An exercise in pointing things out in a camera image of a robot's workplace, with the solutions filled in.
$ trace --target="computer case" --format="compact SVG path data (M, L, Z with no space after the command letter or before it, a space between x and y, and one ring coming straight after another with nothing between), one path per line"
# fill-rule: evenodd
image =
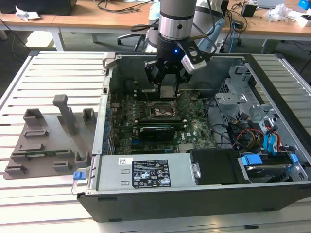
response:
M15 6L23 11L42 14L68 16L71 14L77 0L0 0L2 13L16 12Z

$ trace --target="aluminum extrusion table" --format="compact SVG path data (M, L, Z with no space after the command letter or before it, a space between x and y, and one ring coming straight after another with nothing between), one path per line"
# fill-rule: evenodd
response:
M97 223L71 194L72 176L5 180L2 174L23 128L22 116L27 108L37 107L42 113L57 113L58 109L52 105L53 96L67 94L68 105L74 112L81 112L85 107L97 111L103 82L102 57L102 52L41 52L29 56L0 100L1 233L65 233L73 230L92 233L246 232L246 225L259 227L251 232L310 230L311 198L274 212ZM286 98L292 98L289 103L295 103L295 98L295 101L304 98L306 107L302 112L308 111L310 116L311 103L306 98L311 97L306 92L307 84L294 69L273 55L255 58L266 72L286 74L290 84L286 85L285 79L275 79L274 85L280 85L278 90ZM282 67L286 70L275 70ZM298 78L301 87L295 84Z

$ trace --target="crumpled paper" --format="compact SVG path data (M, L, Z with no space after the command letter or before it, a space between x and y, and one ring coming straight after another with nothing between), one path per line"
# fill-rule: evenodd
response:
M292 11L287 8L285 4L279 4L275 7L275 9L269 9L263 16L269 21L281 21L284 20L287 22L286 16L288 13Z
M27 11L23 11L18 9L18 7L16 6L16 13L15 15L17 15L17 17L19 17L20 19L28 22L29 20L32 19L39 19L41 18L37 12L27 12Z

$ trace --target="warning label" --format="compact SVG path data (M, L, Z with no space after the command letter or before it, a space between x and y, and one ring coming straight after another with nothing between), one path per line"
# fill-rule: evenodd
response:
M170 171L167 160L133 161L133 187L170 187Z

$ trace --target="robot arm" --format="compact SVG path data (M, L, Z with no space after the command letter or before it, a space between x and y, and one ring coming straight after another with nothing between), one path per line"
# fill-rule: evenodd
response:
M159 96L167 74L175 74L177 97L179 85L187 83L210 59L210 55L200 51L190 38L195 7L196 0L161 1L156 60L145 64L148 80L158 86Z

